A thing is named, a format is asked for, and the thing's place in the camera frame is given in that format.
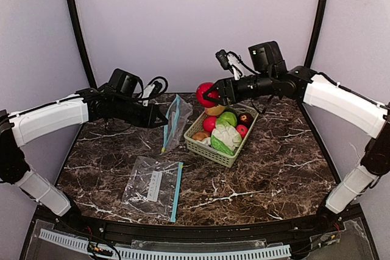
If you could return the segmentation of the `round red fruit toy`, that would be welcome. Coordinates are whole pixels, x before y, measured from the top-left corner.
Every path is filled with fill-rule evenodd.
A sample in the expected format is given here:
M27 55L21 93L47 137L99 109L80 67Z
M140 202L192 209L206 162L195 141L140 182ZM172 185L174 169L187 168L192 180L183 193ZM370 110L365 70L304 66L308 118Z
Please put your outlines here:
M216 121L216 116L209 116L205 118L202 124L204 131L211 133L216 128Z

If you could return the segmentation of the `dark red apple toy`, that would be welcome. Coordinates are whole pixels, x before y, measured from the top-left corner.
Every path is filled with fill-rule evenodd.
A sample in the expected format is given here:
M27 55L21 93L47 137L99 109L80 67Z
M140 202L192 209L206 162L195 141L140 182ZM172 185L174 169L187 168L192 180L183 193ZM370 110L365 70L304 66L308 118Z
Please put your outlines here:
M254 121L254 117L250 113L241 113L238 116L238 124L244 125L247 128L250 128Z

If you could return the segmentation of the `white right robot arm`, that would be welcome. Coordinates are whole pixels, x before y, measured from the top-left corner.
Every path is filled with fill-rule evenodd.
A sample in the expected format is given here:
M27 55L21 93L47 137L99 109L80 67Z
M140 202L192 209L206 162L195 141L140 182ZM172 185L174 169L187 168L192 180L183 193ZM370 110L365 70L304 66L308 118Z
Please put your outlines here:
M249 48L253 69L241 57L221 49L215 54L221 67L233 77L216 81L203 97L213 104L232 105L262 96L289 98L338 118L369 137L354 168L325 197L320 216L340 214L389 173L389 105L342 86L324 72L305 66L286 67L278 43L268 41Z

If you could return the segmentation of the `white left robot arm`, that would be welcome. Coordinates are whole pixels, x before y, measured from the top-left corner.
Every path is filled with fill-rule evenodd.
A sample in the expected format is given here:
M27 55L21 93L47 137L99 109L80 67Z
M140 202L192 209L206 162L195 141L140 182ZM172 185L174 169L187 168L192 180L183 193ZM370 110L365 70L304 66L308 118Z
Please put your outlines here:
M116 68L99 88L85 88L28 110L1 111L1 183L20 188L53 214L71 213L74 203L26 160L23 148L32 141L65 128L100 119L121 120L138 128L157 128L168 123L151 101L168 89L157 76L147 84L136 75Z

